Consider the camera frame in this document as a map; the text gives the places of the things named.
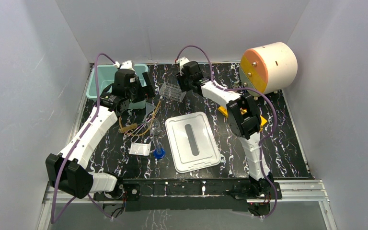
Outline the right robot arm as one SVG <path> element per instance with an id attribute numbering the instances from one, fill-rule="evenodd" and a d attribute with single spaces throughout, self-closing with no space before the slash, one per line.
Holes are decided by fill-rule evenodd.
<path id="1" fill-rule="evenodd" d="M 179 67 L 176 77 L 181 91 L 196 92 L 226 109 L 229 127 L 241 142 L 247 159 L 251 193 L 256 198 L 264 198 L 273 181 L 269 177 L 270 169 L 261 151 L 262 120 L 253 96 L 224 88 L 205 77 L 196 61 L 189 61 L 184 57 L 175 63 Z"/>

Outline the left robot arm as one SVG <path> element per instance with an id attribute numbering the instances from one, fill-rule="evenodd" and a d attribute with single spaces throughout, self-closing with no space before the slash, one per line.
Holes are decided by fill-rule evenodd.
<path id="1" fill-rule="evenodd" d="M 46 158 L 50 185 L 76 198 L 98 192 L 105 192 L 111 199 L 121 198 L 121 177 L 112 172 L 88 172 L 86 168 L 101 139 L 130 103 L 154 96 L 148 72 L 137 75 L 131 69 L 117 70 L 114 82 L 100 93 L 98 105 L 76 136 L 58 154 L 51 153 Z"/>

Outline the clear plastic well plate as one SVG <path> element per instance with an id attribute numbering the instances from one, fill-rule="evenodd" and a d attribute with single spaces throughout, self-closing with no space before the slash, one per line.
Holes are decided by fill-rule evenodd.
<path id="1" fill-rule="evenodd" d="M 186 95 L 186 92 L 181 91 L 178 85 L 165 82 L 159 90 L 159 95 L 163 98 L 182 102 Z"/>

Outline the blue capped clear tube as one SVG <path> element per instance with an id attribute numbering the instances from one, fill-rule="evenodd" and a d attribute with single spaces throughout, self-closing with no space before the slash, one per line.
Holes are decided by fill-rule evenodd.
<path id="1" fill-rule="evenodd" d="M 157 159 L 163 159 L 165 156 L 165 150 L 160 142 L 160 138 L 157 136 L 153 136 L 152 142 L 154 144 L 155 150 L 153 152 L 153 156 Z"/>

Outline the brown bristle tube brush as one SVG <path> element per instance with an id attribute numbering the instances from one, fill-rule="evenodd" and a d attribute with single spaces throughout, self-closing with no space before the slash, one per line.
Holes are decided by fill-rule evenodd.
<path id="1" fill-rule="evenodd" d="M 137 123 L 133 123 L 133 124 L 130 124 L 128 126 L 121 126 L 120 125 L 118 131 L 119 131 L 119 133 L 126 133 L 127 132 L 130 135 L 143 136 L 149 131 L 149 129 L 146 129 L 142 133 L 139 133 L 139 131 L 143 128 L 144 128 L 143 124 L 138 125 Z"/>

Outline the clear glass petri dish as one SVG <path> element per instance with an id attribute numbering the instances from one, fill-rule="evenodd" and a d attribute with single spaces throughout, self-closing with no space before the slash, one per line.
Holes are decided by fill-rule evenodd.
<path id="1" fill-rule="evenodd" d="M 160 135 L 161 134 L 160 122 L 157 119 L 152 120 L 149 123 L 149 129 L 150 129 L 150 134 L 153 135 L 154 137 Z"/>

